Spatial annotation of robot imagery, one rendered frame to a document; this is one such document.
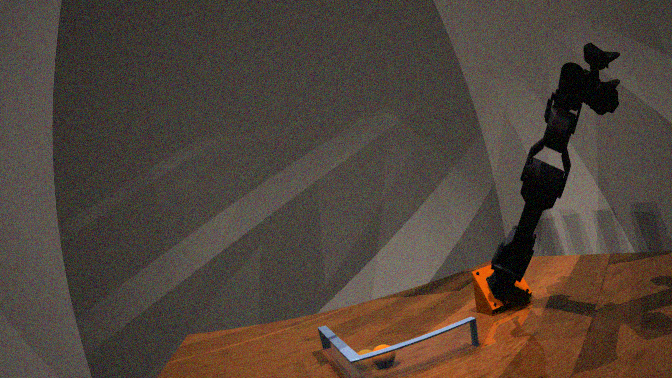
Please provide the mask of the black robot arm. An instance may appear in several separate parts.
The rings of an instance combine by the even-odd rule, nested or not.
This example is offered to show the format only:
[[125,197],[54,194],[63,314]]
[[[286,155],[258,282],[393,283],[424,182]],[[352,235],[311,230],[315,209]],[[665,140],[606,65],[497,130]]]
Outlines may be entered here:
[[[521,282],[534,253],[532,248],[536,234],[533,232],[542,211],[553,208],[556,199],[560,199],[563,194],[571,168],[567,144],[571,133],[575,132],[582,108],[581,91],[585,78],[585,72],[580,65],[565,63],[561,68],[558,89],[555,93],[552,92],[551,99],[548,98],[544,115],[547,123],[544,136],[530,148],[520,178],[523,181],[520,194],[525,201],[520,221],[518,226],[513,226],[508,237],[500,241],[491,260],[491,270],[494,272],[486,277],[495,298],[516,292],[514,284],[516,280]],[[590,109],[597,107],[614,113],[619,105],[618,91],[608,82],[595,82],[589,89],[588,97],[592,97]],[[551,107],[552,103],[554,105]],[[578,110],[577,116],[569,112],[570,110]],[[534,157],[544,146],[562,153],[564,171]]]

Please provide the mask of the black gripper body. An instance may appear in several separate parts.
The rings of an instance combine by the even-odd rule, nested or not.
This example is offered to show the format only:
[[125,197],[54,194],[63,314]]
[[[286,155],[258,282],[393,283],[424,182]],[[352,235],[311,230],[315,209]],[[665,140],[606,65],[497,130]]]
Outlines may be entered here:
[[[590,65],[590,71],[584,69],[585,80],[582,87],[582,97],[583,103],[588,106],[592,103],[592,97],[588,97],[589,89],[593,86],[595,82],[599,83],[599,70],[603,70],[607,65],[607,55],[604,51],[600,50],[598,47],[593,45],[591,42],[587,45],[584,45],[584,61]],[[606,111],[603,111],[597,107],[592,108],[598,115],[604,115]]]

